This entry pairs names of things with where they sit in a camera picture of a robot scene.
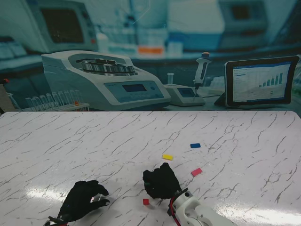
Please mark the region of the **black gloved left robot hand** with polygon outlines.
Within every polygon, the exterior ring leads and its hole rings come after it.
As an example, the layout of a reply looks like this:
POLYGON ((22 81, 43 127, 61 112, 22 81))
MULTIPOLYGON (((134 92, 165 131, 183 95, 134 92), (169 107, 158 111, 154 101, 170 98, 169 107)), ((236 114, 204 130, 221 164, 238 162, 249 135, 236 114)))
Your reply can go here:
POLYGON ((91 202, 98 194, 108 196, 109 192, 97 180, 78 181, 66 196, 58 218, 64 222, 74 222, 88 213, 110 204, 108 199, 91 202))

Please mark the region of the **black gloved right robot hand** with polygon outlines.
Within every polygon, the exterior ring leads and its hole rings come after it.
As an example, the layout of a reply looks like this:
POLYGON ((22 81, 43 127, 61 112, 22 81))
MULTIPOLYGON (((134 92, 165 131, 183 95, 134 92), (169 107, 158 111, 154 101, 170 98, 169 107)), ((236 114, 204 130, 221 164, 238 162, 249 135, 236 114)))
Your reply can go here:
POLYGON ((178 179, 167 162, 154 171, 145 170, 143 181, 146 193, 153 199, 171 199, 182 191, 178 179))

